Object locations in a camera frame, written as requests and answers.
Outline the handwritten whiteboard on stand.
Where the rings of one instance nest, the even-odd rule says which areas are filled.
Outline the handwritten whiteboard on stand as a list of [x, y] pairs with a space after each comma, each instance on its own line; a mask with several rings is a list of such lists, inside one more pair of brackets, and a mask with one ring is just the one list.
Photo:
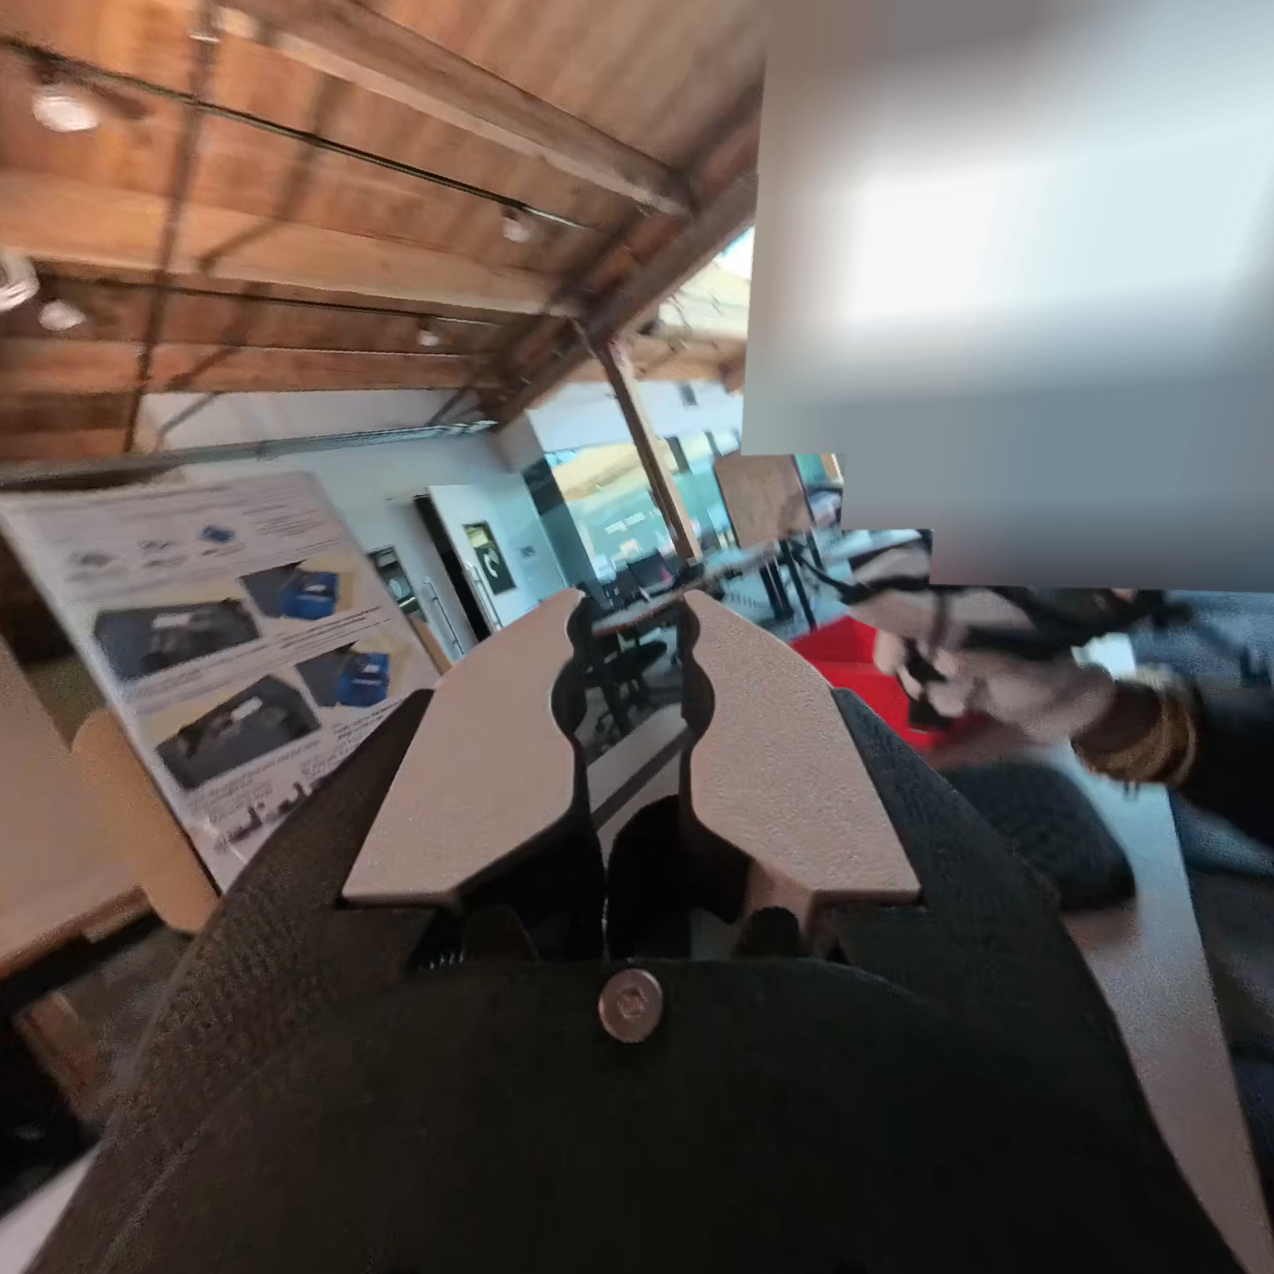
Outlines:
[[775, 558], [799, 599], [807, 631], [817, 631], [817, 615], [805, 587], [799, 546], [815, 532], [803, 476], [795, 457], [732, 453], [714, 463], [726, 516], [740, 552]]

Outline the red plastic bin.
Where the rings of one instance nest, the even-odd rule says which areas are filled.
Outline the red plastic bin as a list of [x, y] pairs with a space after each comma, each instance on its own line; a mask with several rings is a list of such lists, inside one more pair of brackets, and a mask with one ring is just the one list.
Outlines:
[[805, 633], [789, 647], [835, 690], [856, 694], [916, 752], [928, 754], [959, 736], [957, 724], [924, 720], [894, 675], [876, 665], [878, 633], [852, 617]]

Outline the black mesh cushion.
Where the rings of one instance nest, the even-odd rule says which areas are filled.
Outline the black mesh cushion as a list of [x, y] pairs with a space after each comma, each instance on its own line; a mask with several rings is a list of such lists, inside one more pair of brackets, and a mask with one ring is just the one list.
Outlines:
[[963, 766], [948, 784], [1003, 837], [1066, 914], [1106, 912], [1138, 894], [1134, 869], [1086, 793], [1037, 762]]

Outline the dark phone pictogram sign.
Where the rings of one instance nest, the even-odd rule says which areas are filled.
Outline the dark phone pictogram sign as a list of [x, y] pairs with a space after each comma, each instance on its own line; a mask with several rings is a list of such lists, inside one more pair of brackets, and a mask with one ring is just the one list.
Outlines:
[[464, 534], [484, 577], [490, 597], [504, 597], [518, 589], [512, 570], [488, 522], [464, 524]]

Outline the person's right hand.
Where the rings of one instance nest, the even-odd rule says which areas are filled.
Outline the person's right hand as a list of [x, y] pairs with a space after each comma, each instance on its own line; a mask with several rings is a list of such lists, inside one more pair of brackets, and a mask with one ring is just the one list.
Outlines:
[[1031, 663], [977, 651], [973, 639], [985, 629], [1037, 633], [1021, 607], [989, 591], [884, 591], [856, 605], [852, 617], [876, 631], [876, 669], [938, 720], [983, 716], [1029, 742], [1059, 744], [1086, 734], [1114, 708], [1114, 679], [1072, 653]]

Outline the printed instruction sheet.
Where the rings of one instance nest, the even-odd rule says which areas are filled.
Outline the printed instruction sheet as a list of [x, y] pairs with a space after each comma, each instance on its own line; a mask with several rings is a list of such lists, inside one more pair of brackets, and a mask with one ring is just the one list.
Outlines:
[[220, 894], [440, 679], [310, 474], [6, 494], [2, 532]]

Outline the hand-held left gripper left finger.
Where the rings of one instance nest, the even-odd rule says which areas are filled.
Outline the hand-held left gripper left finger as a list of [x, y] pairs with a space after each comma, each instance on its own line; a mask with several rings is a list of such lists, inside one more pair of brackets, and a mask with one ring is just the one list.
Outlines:
[[533, 855], [601, 859], [577, 728], [585, 597], [565, 589], [466, 655], [343, 885], [349, 904], [460, 904]]

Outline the wooden support post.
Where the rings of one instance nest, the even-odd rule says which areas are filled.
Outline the wooden support post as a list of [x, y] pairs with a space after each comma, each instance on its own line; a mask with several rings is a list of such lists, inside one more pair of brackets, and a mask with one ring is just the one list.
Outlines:
[[652, 498], [660, 508], [668, 534], [672, 536], [674, 554], [682, 568], [690, 570], [702, 562], [702, 546], [694, 534], [692, 518], [682, 494], [662, 463], [660, 439], [648, 421], [642, 393], [633, 371], [629, 344], [617, 340], [597, 342], [593, 344], [593, 354], [605, 371], [609, 387], [615, 393], [615, 401], [619, 403], [619, 411], [627, 421], [629, 437], [646, 472]]

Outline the office desk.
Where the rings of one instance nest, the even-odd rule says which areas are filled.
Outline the office desk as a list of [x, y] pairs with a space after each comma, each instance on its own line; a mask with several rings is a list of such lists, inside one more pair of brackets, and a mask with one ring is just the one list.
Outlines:
[[700, 572], [652, 601], [635, 603], [593, 625], [595, 639], [619, 637], [629, 631], [662, 627], [666, 615], [696, 591], [712, 591], [718, 583], [743, 577], [779, 556], [781, 544], [769, 542], [753, 550], [726, 550], [704, 562]]

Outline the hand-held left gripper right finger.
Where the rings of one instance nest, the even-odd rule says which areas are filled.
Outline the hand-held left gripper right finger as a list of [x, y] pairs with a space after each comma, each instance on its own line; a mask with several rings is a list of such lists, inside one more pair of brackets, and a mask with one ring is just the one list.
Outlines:
[[912, 906], [922, 885], [833, 686], [787, 645], [694, 593], [682, 613], [682, 847], [728, 924], [785, 908]]

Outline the black office chair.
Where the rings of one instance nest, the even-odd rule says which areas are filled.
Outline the black office chair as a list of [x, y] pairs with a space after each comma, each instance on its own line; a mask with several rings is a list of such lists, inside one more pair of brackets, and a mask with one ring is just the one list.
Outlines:
[[593, 635], [593, 625], [603, 621], [605, 611], [593, 595], [585, 595], [591, 645], [583, 663], [583, 688], [601, 692], [603, 708], [595, 734], [607, 744], [629, 736], [633, 710], [652, 710], [652, 692], [646, 675], [668, 653], [662, 641], [635, 643], [625, 647], [617, 633]]

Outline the person's right forearm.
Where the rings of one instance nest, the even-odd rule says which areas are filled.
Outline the person's right forearm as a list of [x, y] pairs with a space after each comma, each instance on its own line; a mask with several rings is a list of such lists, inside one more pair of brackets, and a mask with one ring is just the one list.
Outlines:
[[1272, 595], [1177, 591], [1189, 621], [1138, 637], [1201, 712], [1201, 760], [1169, 795], [1189, 869], [1272, 879]]

